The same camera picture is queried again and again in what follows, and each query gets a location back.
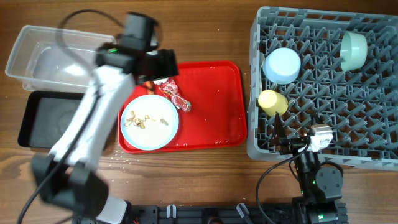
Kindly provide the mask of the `orange carrot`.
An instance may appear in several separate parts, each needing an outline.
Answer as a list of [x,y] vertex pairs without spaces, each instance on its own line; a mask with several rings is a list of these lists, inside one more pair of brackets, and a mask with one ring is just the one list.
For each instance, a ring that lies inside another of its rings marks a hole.
[[147,88],[147,93],[149,95],[153,95],[155,93],[155,86],[153,81],[144,82],[145,87]]

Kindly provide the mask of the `red candy wrapper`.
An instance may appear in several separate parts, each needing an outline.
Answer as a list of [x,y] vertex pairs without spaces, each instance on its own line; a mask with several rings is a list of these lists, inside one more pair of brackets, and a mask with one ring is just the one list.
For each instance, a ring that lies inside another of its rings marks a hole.
[[177,109],[181,109],[184,112],[189,112],[191,110],[192,106],[190,102],[181,96],[179,87],[172,78],[168,78],[166,81],[159,84],[159,90]]

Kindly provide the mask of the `yellow plastic cup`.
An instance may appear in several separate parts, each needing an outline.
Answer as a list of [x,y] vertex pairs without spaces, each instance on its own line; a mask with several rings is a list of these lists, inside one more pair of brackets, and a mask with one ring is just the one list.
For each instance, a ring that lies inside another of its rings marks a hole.
[[286,97],[273,90],[262,91],[257,102],[268,116],[283,115],[289,107]]

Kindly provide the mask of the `light blue plate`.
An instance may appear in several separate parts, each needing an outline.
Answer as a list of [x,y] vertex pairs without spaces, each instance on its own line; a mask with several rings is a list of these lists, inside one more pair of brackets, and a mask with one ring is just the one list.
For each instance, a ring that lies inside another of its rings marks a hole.
[[[130,111],[135,111],[138,116],[148,114],[155,119],[163,118],[169,125],[148,122],[145,129],[125,127],[125,119]],[[124,108],[119,124],[122,137],[130,146],[143,151],[153,151],[166,146],[175,137],[179,127],[179,115],[176,107],[163,96],[142,95]]]

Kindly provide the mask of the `light blue bowl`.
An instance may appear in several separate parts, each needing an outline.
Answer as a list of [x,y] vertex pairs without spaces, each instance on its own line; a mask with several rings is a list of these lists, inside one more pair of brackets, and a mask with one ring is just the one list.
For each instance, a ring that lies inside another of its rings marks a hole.
[[272,51],[262,66],[268,80],[273,83],[285,85],[298,78],[301,68],[301,59],[294,50],[281,47]]

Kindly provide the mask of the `mint green bowl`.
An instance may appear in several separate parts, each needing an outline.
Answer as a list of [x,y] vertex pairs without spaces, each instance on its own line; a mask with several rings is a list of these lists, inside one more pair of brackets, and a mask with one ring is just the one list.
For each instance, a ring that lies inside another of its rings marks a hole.
[[345,32],[341,41],[340,57],[343,72],[361,68],[368,54],[368,43],[364,35]]

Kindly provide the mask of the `white tissue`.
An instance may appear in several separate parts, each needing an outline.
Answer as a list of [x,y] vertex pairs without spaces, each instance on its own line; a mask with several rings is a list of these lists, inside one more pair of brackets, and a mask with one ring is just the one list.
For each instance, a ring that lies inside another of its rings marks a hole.
[[160,79],[160,80],[154,80],[154,83],[156,85],[161,85],[161,84],[165,83],[167,80],[168,80],[168,78],[163,78],[163,79]]

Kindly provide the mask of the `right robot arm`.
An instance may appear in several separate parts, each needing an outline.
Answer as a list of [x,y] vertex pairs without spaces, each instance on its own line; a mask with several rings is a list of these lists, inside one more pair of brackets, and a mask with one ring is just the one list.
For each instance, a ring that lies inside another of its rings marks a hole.
[[275,115],[271,145],[279,146],[281,155],[292,155],[302,192],[292,199],[299,223],[344,223],[347,218],[340,212],[338,200],[342,198],[343,169],[340,165],[318,158],[320,150],[333,139],[332,127],[312,114],[309,132],[297,138],[288,138],[279,114]]

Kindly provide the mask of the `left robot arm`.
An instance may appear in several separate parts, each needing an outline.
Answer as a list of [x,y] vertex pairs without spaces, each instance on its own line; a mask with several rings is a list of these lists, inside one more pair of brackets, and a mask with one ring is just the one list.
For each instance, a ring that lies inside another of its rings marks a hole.
[[130,12],[116,42],[96,51],[95,64],[71,51],[61,22],[56,41],[64,53],[86,69],[90,82],[68,128],[46,156],[31,160],[33,197],[70,210],[73,218],[97,223],[132,223],[132,205],[114,197],[96,170],[118,111],[137,85],[178,75],[173,50],[161,49],[159,22]]

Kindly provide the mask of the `red serving tray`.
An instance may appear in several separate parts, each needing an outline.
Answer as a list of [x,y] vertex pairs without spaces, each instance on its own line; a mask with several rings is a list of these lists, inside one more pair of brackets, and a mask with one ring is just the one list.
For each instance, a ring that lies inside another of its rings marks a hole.
[[190,102],[189,112],[177,109],[179,127],[175,137],[164,147],[143,151],[130,146],[122,137],[120,117],[135,98],[148,95],[137,87],[122,105],[118,115],[118,143],[132,154],[236,146],[247,137],[246,109],[241,74],[231,61],[181,63],[173,80],[180,94]]

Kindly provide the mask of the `clear plastic bin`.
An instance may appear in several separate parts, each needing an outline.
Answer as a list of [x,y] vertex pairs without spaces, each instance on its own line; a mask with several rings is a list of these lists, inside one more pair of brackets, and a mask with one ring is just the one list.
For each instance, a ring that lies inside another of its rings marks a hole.
[[[18,79],[27,91],[84,93],[90,76],[67,56],[56,42],[57,29],[24,26],[5,67],[7,76]],[[76,30],[63,31],[66,46],[95,66],[96,49],[105,42],[115,43],[111,35]]]

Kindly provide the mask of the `black rectangular tray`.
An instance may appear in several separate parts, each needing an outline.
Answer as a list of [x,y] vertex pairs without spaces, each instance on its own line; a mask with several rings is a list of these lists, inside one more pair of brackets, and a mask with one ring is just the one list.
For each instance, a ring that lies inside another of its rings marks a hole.
[[33,91],[27,100],[18,145],[49,151],[68,128],[82,98],[82,93]]

